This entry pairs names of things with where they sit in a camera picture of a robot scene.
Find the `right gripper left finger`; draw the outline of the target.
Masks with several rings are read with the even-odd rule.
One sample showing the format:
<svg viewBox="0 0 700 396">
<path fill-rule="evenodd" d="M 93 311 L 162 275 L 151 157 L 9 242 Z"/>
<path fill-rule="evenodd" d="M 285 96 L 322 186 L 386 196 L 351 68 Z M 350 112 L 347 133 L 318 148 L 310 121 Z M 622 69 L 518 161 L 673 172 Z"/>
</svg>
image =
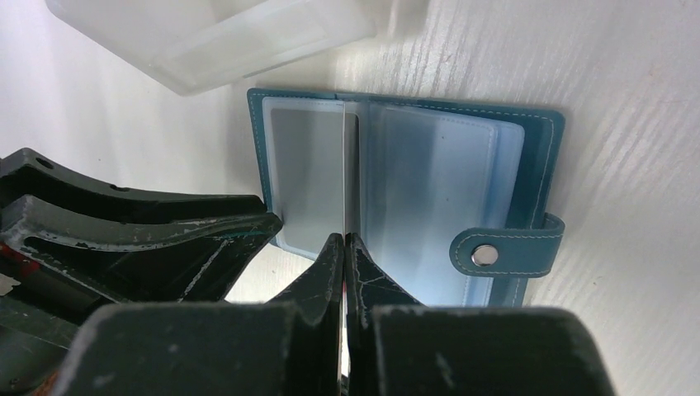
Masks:
<svg viewBox="0 0 700 396">
<path fill-rule="evenodd" d="M 264 304 L 100 308 L 79 329 L 54 395 L 338 395 L 344 241 Z"/>
</svg>

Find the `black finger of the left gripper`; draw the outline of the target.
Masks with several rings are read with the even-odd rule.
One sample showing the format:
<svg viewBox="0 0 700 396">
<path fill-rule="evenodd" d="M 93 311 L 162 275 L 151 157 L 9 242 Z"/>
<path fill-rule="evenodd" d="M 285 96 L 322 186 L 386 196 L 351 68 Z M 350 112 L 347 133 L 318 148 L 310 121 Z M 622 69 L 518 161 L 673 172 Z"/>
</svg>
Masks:
<svg viewBox="0 0 700 396">
<path fill-rule="evenodd" d="M 119 187 L 75 172 L 31 148 L 1 159 L 1 207 L 33 196 L 64 210 L 128 224 L 258 215 L 267 207 L 256 195 L 202 195 Z"/>
</svg>

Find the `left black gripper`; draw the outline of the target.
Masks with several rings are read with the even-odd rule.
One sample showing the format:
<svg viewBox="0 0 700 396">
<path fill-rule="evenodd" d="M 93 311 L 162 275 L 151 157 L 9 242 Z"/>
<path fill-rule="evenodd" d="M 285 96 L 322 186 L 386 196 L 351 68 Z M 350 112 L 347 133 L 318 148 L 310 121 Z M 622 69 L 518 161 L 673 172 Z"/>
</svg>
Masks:
<svg viewBox="0 0 700 396">
<path fill-rule="evenodd" d="M 223 300 L 280 230 L 267 211 L 129 224 L 13 201 L 1 221 L 1 394 L 43 391 L 79 326 L 110 301 Z"/>
</svg>

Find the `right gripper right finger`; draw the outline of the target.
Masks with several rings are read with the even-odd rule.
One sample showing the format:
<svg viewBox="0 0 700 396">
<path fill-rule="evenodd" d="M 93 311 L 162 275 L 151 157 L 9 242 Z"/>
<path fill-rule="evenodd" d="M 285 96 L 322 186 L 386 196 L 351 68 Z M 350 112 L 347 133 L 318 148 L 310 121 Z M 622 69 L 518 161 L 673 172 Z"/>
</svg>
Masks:
<svg viewBox="0 0 700 396">
<path fill-rule="evenodd" d="M 612 395 L 587 328 L 553 308 L 431 308 L 345 238 L 351 395 Z"/>
</svg>

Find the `blue leather card holder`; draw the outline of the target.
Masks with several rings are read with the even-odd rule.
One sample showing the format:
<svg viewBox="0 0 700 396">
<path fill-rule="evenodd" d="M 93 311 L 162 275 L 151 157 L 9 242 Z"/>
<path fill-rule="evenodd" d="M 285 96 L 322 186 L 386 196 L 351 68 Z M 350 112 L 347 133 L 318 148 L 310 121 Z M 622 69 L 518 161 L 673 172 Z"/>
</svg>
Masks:
<svg viewBox="0 0 700 396">
<path fill-rule="evenodd" d="M 551 109 L 342 92 L 248 91 L 273 243 L 314 259 L 355 233 L 432 306 L 518 307 L 564 222 L 546 203 L 565 131 Z"/>
</svg>

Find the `clear plastic card box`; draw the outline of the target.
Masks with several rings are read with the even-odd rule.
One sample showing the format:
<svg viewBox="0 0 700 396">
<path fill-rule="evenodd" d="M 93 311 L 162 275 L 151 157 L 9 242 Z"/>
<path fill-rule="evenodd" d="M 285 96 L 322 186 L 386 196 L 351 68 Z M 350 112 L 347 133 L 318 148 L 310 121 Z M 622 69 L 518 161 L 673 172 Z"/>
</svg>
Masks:
<svg viewBox="0 0 700 396">
<path fill-rule="evenodd" d="M 415 35 L 425 1 L 49 1 L 49 11 L 181 96 L 372 37 Z"/>
</svg>

